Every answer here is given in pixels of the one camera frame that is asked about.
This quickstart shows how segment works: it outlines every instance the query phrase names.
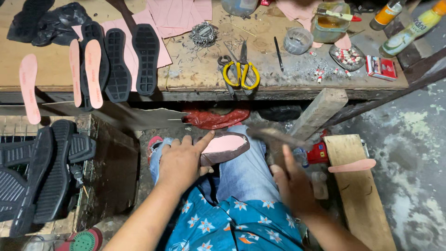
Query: orange bottle cap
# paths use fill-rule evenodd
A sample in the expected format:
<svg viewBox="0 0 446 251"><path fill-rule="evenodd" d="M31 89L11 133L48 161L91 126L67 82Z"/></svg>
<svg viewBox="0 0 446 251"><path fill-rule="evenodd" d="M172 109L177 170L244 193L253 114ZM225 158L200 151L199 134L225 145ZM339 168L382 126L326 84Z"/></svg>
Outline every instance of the orange bottle cap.
<svg viewBox="0 0 446 251"><path fill-rule="evenodd" d="M446 14L446 0L440 0L432 7L432 10L440 16L444 16Z"/></svg>

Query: blue jeans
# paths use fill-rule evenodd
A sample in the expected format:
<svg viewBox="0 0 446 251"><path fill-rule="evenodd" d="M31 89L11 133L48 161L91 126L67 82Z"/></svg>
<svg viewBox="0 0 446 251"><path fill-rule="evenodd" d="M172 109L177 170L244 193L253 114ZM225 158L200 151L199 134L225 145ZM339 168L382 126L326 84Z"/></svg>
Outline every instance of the blue jeans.
<svg viewBox="0 0 446 251"><path fill-rule="evenodd" d="M246 135L246 126L232 126L227 131ZM220 180L216 193L217 202L227 200L231 196L239 201L281 201L276 183L273 181L273 176L265 161L265 143L249 136L247 138L250 144L248 151L234 159L220 163ZM165 144L170 145L172 140L172 138L165 138L161 146L152 153L150 173L155 183L159 177L161 149ZM198 181L197 185L200 186L209 201L211 192L209 181L202 179Z"/></svg>

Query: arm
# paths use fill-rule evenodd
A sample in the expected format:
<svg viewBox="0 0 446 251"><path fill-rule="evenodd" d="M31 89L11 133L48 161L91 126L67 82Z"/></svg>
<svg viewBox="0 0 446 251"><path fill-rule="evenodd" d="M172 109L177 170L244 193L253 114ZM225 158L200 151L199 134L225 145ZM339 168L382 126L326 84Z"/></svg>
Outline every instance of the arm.
<svg viewBox="0 0 446 251"><path fill-rule="evenodd" d="M298 167L288 145L283 146L285 169L271 166L284 204L300 218L326 251L370 251L350 232L334 222L314 200L310 182Z"/></svg>
<svg viewBox="0 0 446 251"><path fill-rule="evenodd" d="M155 250L164 229L176 209L181 195L209 171L198 166L201 152L215 132L210 131L195 146L192 138L185 136L162 149L158 182L140 207L113 236L105 251Z"/></svg>

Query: glue brush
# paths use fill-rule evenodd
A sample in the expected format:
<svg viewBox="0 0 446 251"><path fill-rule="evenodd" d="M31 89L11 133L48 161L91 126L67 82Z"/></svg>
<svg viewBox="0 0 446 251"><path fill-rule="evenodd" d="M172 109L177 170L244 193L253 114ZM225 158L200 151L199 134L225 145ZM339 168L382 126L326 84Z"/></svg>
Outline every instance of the glue brush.
<svg viewBox="0 0 446 251"><path fill-rule="evenodd" d="M322 9L322 8L317 8L313 14L316 15L320 15L320 16L327 16L327 17L336 17L342 20L346 20L346 21L352 21L352 22L359 22L362 21L362 19L360 17L357 16L353 16L350 14L342 14L342 13L337 13L337 12L332 12L326 9Z"/></svg>

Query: hammer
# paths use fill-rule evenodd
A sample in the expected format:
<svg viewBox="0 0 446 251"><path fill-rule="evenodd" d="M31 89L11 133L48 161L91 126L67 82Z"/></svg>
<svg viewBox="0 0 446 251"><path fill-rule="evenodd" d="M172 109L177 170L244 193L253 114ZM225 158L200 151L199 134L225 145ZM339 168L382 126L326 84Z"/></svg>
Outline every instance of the hammer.
<svg viewBox="0 0 446 251"><path fill-rule="evenodd" d="M282 145L287 144L291 149L303 147L305 150L311 150L312 146L305 141L293 138L289 134L282 133L274 128L250 127L246 129L248 136L258 138L268 145L274 163L280 167L285 166Z"/></svg>

